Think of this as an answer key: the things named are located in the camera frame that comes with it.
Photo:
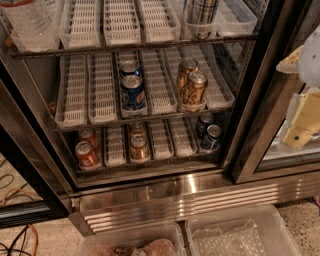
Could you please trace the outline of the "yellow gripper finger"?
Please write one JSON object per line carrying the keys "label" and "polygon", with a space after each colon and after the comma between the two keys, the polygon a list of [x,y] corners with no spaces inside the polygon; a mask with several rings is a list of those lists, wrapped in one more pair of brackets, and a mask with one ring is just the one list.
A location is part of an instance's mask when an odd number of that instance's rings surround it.
{"label": "yellow gripper finger", "polygon": [[291,148],[301,149],[320,131],[320,90],[311,87],[305,94],[295,94],[286,116],[282,141]]}
{"label": "yellow gripper finger", "polygon": [[299,62],[302,48],[303,46],[299,46],[292,53],[290,53],[286,58],[280,61],[276,66],[276,70],[285,74],[297,73],[298,62]]}

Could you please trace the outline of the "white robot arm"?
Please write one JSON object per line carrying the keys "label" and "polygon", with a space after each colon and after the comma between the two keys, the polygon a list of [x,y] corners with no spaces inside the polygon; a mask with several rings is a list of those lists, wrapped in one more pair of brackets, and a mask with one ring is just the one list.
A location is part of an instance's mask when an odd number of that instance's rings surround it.
{"label": "white robot arm", "polygon": [[276,70],[297,74],[299,80],[308,86],[305,93],[294,94],[291,98],[280,133],[282,144],[301,149],[320,131],[320,26],[303,45],[280,61]]}

